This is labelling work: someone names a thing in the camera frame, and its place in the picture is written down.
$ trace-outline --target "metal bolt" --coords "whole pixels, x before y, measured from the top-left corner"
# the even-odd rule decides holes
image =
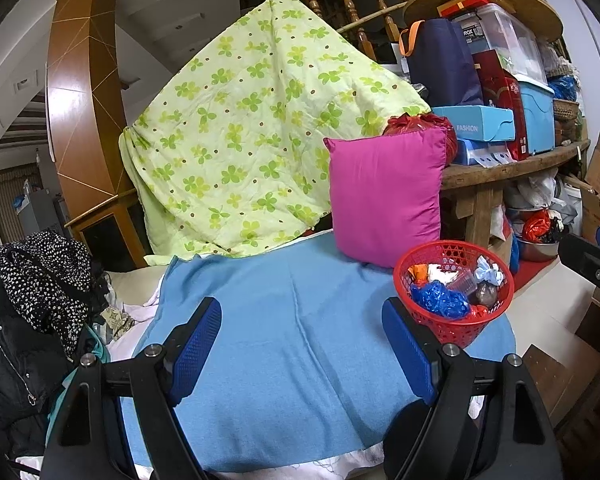
[[[448,355],[449,357],[456,357],[460,354],[460,349],[458,348],[458,345],[454,345],[453,343],[443,344],[442,351],[445,353],[445,355]]]
[[[158,357],[160,352],[162,352],[162,345],[159,345],[158,343],[151,344],[144,349],[144,355],[147,357]]]
[[[91,365],[93,365],[96,362],[96,356],[93,355],[91,352],[83,355],[80,358],[80,364],[84,367],[89,367]]]
[[[522,357],[520,357],[517,354],[509,354],[507,356],[507,361],[509,361],[509,364],[511,366],[515,366],[515,367],[522,366]]]

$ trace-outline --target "ceiling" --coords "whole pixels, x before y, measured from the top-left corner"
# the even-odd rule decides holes
[[[239,0],[116,1],[118,26],[172,73],[239,17]]]
[[[0,24],[1,161],[10,150],[46,144],[40,96],[54,6],[55,0],[20,0]],[[239,0],[117,0],[116,52],[127,122],[239,17]]]

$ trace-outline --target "clear plastic storage box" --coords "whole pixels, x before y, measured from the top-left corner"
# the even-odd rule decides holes
[[[453,21],[462,27],[472,54],[493,49],[504,70],[546,85],[536,36],[502,7],[488,4]]]

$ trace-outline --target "black and white polka dot fabric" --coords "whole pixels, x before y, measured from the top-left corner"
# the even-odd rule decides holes
[[[91,255],[81,242],[52,232],[0,246],[0,277],[16,311],[35,329],[57,333],[75,351],[90,307]]]

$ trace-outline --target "metal basin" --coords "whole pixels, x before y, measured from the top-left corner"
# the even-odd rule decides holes
[[[529,218],[531,218],[531,216],[534,213],[536,213],[542,209],[546,209],[546,208],[545,207],[535,207],[532,209],[517,209],[515,207],[507,207],[505,214],[507,215],[507,218],[509,220],[511,220],[512,222],[516,222],[516,221],[526,222],[527,220],[529,220]]]
[[[533,244],[518,238],[520,259],[528,262],[548,262],[558,255],[558,242],[555,244]]]

